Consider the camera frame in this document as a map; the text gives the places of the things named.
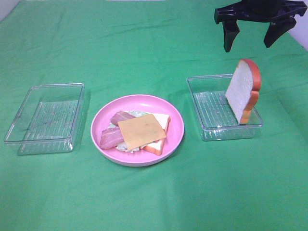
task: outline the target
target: bread crust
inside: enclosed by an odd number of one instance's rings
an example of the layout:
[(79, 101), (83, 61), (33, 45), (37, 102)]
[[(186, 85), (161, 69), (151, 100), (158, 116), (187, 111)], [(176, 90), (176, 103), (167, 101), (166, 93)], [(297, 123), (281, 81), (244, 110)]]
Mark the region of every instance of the bread crust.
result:
[(251, 111), (259, 99), (259, 91), (261, 89), (261, 74), (258, 66), (255, 64), (254, 61), (250, 59), (241, 59), (240, 62), (246, 62), (248, 64), (253, 78), (253, 86), (251, 89), (250, 98), (246, 107), (243, 110), (243, 115), (240, 120), (240, 124), (247, 124)]
[[(164, 128), (164, 131), (165, 131), (166, 134), (167, 134), (167, 131), (168, 131), (170, 120), (171, 120), (171, 118), (169, 117), (167, 126)], [(147, 151), (147, 152), (153, 153), (155, 155), (161, 155), (163, 153), (163, 147), (164, 147), (164, 144), (165, 144), (165, 140), (166, 140), (166, 138), (160, 139), (160, 140), (157, 141), (160, 144), (159, 149), (156, 149), (156, 148), (154, 148), (150, 145), (146, 145), (142, 149)]]

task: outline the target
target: upright bread slice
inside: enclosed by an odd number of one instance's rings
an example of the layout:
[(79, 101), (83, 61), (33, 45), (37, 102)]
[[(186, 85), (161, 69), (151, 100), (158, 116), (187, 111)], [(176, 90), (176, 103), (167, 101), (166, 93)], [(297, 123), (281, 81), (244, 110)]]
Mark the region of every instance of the upright bread slice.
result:
[[(159, 113), (153, 113), (159, 124), (161, 125), (162, 129), (167, 133), (168, 125), (170, 122), (170, 116), (166, 114), (159, 114)], [(165, 139), (160, 139), (156, 142), (152, 142), (145, 147), (143, 147), (143, 150), (146, 150), (150, 153), (154, 153), (155, 155), (161, 155), (163, 151), (163, 147), (165, 144)]]
[(239, 124), (247, 124), (259, 99), (261, 74), (250, 59), (241, 59), (234, 71), (226, 98)]

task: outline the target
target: plate rim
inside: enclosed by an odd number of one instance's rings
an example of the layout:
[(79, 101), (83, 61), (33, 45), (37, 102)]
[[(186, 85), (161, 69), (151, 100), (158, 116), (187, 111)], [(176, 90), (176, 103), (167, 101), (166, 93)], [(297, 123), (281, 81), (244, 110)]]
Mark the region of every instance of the plate rim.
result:
[[(110, 104), (116, 102), (116, 101), (120, 101), (121, 99), (123, 98), (128, 98), (128, 97), (149, 97), (149, 98), (156, 98), (160, 101), (163, 101), (164, 103), (166, 104), (169, 104), (174, 110), (175, 112), (178, 114), (179, 116), (179, 119), (180, 119), (180, 127), (181, 127), (181, 134), (180, 134), (180, 139), (176, 142), (176, 144), (174, 145), (174, 148), (172, 149), (172, 151), (170, 151), (170, 153), (166, 154), (165, 156), (163, 156), (162, 158), (158, 158), (158, 159), (155, 159), (155, 160), (151, 160), (151, 161), (147, 161), (147, 162), (136, 162), (136, 161), (129, 161), (129, 162), (126, 162), (126, 161), (123, 161), (123, 160), (120, 160), (119, 158), (116, 158), (116, 157), (110, 157), (108, 154), (106, 154), (97, 144), (96, 142), (94, 141), (94, 137), (93, 137), (93, 124), (94, 124), (94, 121), (96, 119), (96, 117), (98, 116), (98, 114), (106, 107), (108, 107)], [(122, 97), (119, 97), (119, 98), (116, 98), (112, 101), (110, 101), (109, 103), (105, 104), (94, 116), (93, 120), (92, 120), (92, 123), (91, 123), (91, 128), (90, 128), (90, 132), (91, 132), (91, 138), (92, 138), (92, 142), (94, 143), (95, 147), (98, 149), (98, 151), (104, 156), (106, 157), (107, 159), (109, 159), (110, 161), (114, 162), (114, 163), (117, 163), (117, 164), (120, 164), (120, 165), (123, 165), (123, 166), (128, 166), (128, 167), (144, 167), (144, 166), (149, 166), (149, 165), (154, 165), (156, 163), (159, 163), (163, 160), (165, 160), (166, 158), (168, 158), (170, 155), (173, 154), (173, 152), (177, 149), (177, 147), (180, 145), (182, 139), (183, 139), (183, 136), (184, 136), (184, 130), (185, 130), (185, 127), (184, 127), (184, 121), (183, 121), (183, 118), (182, 118), (182, 115), (180, 114), (180, 112), (178, 111), (178, 109), (170, 102), (168, 102), (167, 100), (163, 99), (163, 98), (160, 98), (160, 97), (157, 97), (155, 95), (150, 95), (150, 94), (131, 94), (131, 95), (125, 95), (125, 96), (122, 96)]]

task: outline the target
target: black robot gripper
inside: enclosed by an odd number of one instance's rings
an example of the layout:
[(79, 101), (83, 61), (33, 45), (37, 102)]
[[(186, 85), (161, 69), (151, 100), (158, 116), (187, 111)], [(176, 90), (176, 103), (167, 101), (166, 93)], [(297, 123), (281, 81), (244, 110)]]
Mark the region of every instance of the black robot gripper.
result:
[(307, 5), (303, 1), (290, 0), (242, 0), (235, 4), (216, 8), (214, 20), (222, 22), (224, 31), (224, 48), (226, 52), (240, 32), (237, 20), (269, 23), (264, 37), (264, 44), (269, 48), (281, 35), (296, 25), (294, 16), (303, 16)]

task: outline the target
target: ham slice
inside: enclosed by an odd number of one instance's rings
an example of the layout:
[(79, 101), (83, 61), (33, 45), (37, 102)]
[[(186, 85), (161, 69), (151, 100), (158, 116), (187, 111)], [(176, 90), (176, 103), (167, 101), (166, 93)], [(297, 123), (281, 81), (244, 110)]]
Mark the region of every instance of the ham slice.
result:
[(127, 119), (133, 119), (135, 116), (131, 115), (130, 113), (119, 111), (114, 114), (113, 117), (111, 117), (110, 122), (116, 126), (118, 126), (119, 121), (127, 120)]
[(119, 127), (107, 128), (102, 131), (101, 135), (101, 148), (109, 149), (116, 147), (119, 143), (123, 142), (123, 136)]

